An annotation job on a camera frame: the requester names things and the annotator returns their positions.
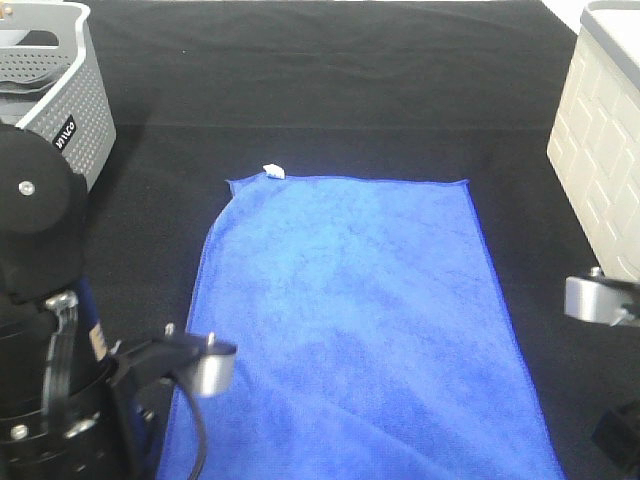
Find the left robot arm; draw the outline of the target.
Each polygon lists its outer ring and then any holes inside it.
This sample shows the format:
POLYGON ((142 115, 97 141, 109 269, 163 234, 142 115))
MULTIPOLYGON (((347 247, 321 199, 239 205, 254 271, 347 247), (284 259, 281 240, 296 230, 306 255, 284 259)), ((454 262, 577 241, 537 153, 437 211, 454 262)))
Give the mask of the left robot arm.
POLYGON ((1 128, 1 473, 6 479, 151 479, 162 450, 138 393, 167 380, 197 400, 226 390, 237 348, 167 327, 112 353, 84 274, 88 187, 49 141, 1 128))

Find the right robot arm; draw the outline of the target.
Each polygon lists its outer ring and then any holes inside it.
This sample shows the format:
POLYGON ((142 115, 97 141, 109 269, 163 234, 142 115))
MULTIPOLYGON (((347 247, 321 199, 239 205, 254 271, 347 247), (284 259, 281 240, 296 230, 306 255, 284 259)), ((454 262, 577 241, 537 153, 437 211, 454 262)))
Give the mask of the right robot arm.
MULTIPOLYGON (((639 283, 609 277, 596 266, 565 280, 564 313, 586 323, 609 327, 639 326, 639 283)), ((598 421, 593 443, 619 469, 639 477, 639 400, 607 410, 598 421)))

